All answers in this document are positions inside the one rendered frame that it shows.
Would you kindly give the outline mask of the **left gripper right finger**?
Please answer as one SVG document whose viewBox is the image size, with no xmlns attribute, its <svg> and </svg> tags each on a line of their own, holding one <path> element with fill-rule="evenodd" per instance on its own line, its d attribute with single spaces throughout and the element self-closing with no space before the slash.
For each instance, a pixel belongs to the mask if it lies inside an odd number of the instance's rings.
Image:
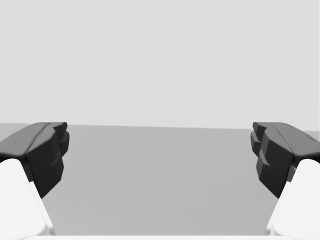
<svg viewBox="0 0 320 240">
<path fill-rule="evenodd" d="M 254 122 L 260 182 L 278 199 L 267 236 L 320 237 L 320 141 L 282 122 Z"/>
</svg>

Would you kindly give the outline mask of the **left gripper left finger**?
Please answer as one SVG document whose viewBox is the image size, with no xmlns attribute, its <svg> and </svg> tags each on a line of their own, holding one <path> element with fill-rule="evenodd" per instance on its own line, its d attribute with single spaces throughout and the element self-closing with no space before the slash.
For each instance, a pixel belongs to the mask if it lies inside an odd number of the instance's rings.
<svg viewBox="0 0 320 240">
<path fill-rule="evenodd" d="M 42 199 L 62 179 L 67 128 L 38 122 L 0 141 L 0 237 L 56 234 Z"/>
</svg>

